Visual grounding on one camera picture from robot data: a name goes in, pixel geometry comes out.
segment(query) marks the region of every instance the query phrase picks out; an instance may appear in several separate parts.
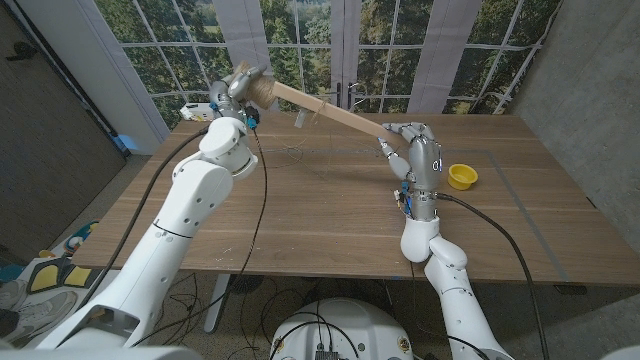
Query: wooden table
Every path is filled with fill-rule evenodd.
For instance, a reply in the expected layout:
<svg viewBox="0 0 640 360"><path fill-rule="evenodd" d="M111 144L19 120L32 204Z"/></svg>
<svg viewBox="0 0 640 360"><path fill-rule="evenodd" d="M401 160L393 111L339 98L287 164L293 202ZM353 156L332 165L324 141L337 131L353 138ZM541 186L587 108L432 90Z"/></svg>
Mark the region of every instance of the wooden table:
<svg viewBox="0 0 640 360"><path fill-rule="evenodd" d="M268 171L268 200L246 273L410 278L409 264L400 251L405 219L392 193L400 181L378 151L377 140L332 120L310 121L310 117L298 129L293 126L294 115L271 113L258 127ZM536 282L640 285L638 256L520 118L366 117L379 123L427 123L443 146L445 169L453 163L474 167L479 180L470 190L449 187L445 170L438 191L474 205L507 229ZM176 127L78 250L74 263L105 266L159 163L204 126L182 122ZM171 184L169 172L196 151L197 143L178 154L160 176L116 267L124 264L160 209ZM255 140L251 143L258 154ZM399 153L406 156L406 146ZM182 269L240 270L260 213L263 186L260 167L234 185L224 206L201 227ZM438 215L442 235L467 253L472 280L524 281L513 250L493 227L454 203L440 201ZM415 265L416 276L424 277L423 267Z"/></svg>

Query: concrete wall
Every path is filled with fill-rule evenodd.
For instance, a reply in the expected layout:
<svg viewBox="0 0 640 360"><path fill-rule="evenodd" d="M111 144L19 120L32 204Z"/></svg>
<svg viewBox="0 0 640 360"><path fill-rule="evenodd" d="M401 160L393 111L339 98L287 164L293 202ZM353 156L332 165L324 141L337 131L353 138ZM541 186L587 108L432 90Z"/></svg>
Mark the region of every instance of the concrete wall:
<svg viewBox="0 0 640 360"><path fill-rule="evenodd" d="M566 0L508 112L640 252L640 1Z"/></svg>

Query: metal hand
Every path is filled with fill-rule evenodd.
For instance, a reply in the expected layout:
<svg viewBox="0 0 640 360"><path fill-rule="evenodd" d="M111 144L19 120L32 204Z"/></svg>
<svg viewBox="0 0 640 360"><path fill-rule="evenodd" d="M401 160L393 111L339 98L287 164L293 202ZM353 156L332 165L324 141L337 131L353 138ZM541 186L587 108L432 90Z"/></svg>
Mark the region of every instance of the metal hand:
<svg viewBox="0 0 640 360"><path fill-rule="evenodd" d="M401 179L409 180L416 190L433 191L440 182L442 158L440 144L435 141L431 128L421 123L385 123L382 126L402 137L411 144L409 148L409 169L404 176L399 175L397 169L404 170L407 162L390 149L384 139L380 140L382 151L389 159L393 172Z"/></svg>
<svg viewBox="0 0 640 360"><path fill-rule="evenodd" d="M391 170L411 184L411 214L414 220L429 221L435 218L435 199L432 192L440 182L442 158L440 144L435 141L431 128L421 123L385 123L382 126L409 142L409 162L402 159L379 139L382 151L389 159Z"/></svg>
<svg viewBox="0 0 640 360"><path fill-rule="evenodd" d="M228 75L222 80L214 81L209 89L209 100L214 110L214 117L232 117L242 122L247 121L247 114L241 105L252 80L257 79L266 66L253 67L237 75Z"/></svg>

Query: door handle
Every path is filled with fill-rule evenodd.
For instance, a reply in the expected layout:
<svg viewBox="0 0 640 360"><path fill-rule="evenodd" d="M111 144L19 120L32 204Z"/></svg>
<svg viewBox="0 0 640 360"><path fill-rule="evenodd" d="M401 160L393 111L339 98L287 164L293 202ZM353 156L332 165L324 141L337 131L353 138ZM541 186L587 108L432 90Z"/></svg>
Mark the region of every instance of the door handle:
<svg viewBox="0 0 640 360"><path fill-rule="evenodd" d="M351 111L351 88L353 87L353 83L349 83L349 87L347 87L347 110Z"/></svg>
<svg viewBox="0 0 640 360"><path fill-rule="evenodd" d="M13 44L13 50L15 50L16 54L13 56L7 56L8 61L18 61L18 60L27 60L33 58L38 50L33 46L27 44L24 41L18 41Z"/></svg>
<svg viewBox="0 0 640 360"><path fill-rule="evenodd" d="M336 84L336 106L342 107L342 83Z"/></svg>

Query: window pane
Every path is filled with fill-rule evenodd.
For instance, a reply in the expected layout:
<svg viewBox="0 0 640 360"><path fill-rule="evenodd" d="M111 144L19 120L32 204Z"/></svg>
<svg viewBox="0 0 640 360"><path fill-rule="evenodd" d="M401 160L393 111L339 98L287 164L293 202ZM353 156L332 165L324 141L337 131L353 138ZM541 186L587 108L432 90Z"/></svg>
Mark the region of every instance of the window pane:
<svg viewBox="0 0 640 360"><path fill-rule="evenodd" d="M187 94L189 102L208 103L209 94Z"/></svg>
<svg viewBox="0 0 640 360"><path fill-rule="evenodd" d="M547 22L558 2L559 0L525 1L511 32L509 45L535 44L544 34Z"/></svg>
<svg viewBox="0 0 640 360"><path fill-rule="evenodd" d="M382 95L382 83L389 50L361 49L358 56L359 91L366 95Z"/></svg>
<svg viewBox="0 0 640 360"><path fill-rule="evenodd" d="M523 51L505 51L498 60L498 67L493 73L493 77L487 86L487 92L496 92L504 94L520 67L524 63L525 58L529 55L530 50Z"/></svg>
<svg viewBox="0 0 640 360"><path fill-rule="evenodd" d="M401 0L394 44L420 45L424 43L433 0Z"/></svg>
<svg viewBox="0 0 640 360"><path fill-rule="evenodd" d="M395 0L364 0L360 13L360 44L390 44Z"/></svg>
<svg viewBox="0 0 640 360"><path fill-rule="evenodd" d="M387 94L411 95L413 78L420 60L420 49L392 50L387 78Z"/></svg>
<svg viewBox="0 0 640 360"><path fill-rule="evenodd" d="M193 41L224 43L216 10L211 2L178 1L178 5Z"/></svg>
<svg viewBox="0 0 640 360"><path fill-rule="evenodd" d="M153 102L158 108L158 112L162 115L162 119L167 124L169 130L173 130L182 120L180 116L180 108L184 106L182 96L171 95L153 98Z"/></svg>
<svg viewBox="0 0 640 360"><path fill-rule="evenodd" d="M302 44L331 44L331 1L297 0Z"/></svg>
<svg viewBox="0 0 640 360"><path fill-rule="evenodd" d="M162 51L169 60L169 65L180 81L183 90L209 90L191 47L167 46Z"/></svg>
<svg viewBox="0 0 640 360"><path fill-rule="evenodd" d="M189 41L171 0L138 0L158 41Z"/></svg>
<svg viewBox="0 0 640 360"><path fill-rule="evenodd" d="M409 106L409 99L384 99L383 113L405 113Z"/></svg>
<svg viewBox="0 0 640 360"><path fill-rule="evenodd" d="M149 94L178 91L160 52L155 47L124 48Z"/></svg>
<svg viewBox="0 0 640 360"><path fill-rule="evenodd" d="M464 115L469 113L471 105L473 105L473 101L449 99L442 113Z"/></svg>
<svg viewBox="0 0 640 360"><path fill-rule="evenodd" d="M280 108L280 111L300 111L300 107L298 105L282 99L278 99L278 107Z"/></svg>
<svg viewBox="0 0 640 360"><path fill-rule="evenodd" d="M464 49L450 96L478 96L498 50Z"/></svg>
<svg viewBox="0 0 640 360"><path fill-rule="evenodd" d="M331 91L331 49L302 49L302 68L307 94Z"/></svg>
<svg viewBox="0 0 640 360"><path fill-rule="evenodd" d="M362 99L355 99L355 102L358 103ZM362 102L358 103L353 112L367 112L367 113L377 113L380 111L380 99L364 99Z"/></svg>
<svg viewBox="0 0 640 360"><path fill-rule="evenodd" d="M221 80L233 72L226 48L198 47L197 50L209 81Z"/></svg>
<svg viewBox="0 0 640 360"><path fill-rule="evenodd" d="M285 85L302 90L298 50L295 48L269 48L273 77Z"/></svg>
<svg viewBox="0 0 640 360"><path fill-rule="evenodd" d="M487 95L484 99L481 99L476 107L473 109L474 114L493 114L493 111L498 107L500 99L493 95Z"/></svg>
<svg viewBox="0 0 640 360"><path fill-rule="evenodd" d="M96 6L119 42L150 42L149 32L130 0L97 0Z"/></svg>
<svg viewBox="0 0 640 360"><path fill-rule="evenodd" d="M295 44L296 24L288 0L260 0L268 44Z"/></svg>
<svg viewBox="0 0 640 360"><path fill-rule="evenodd" d="M471 29L469 44L502 44L518 0L484 0Z"/></svg>

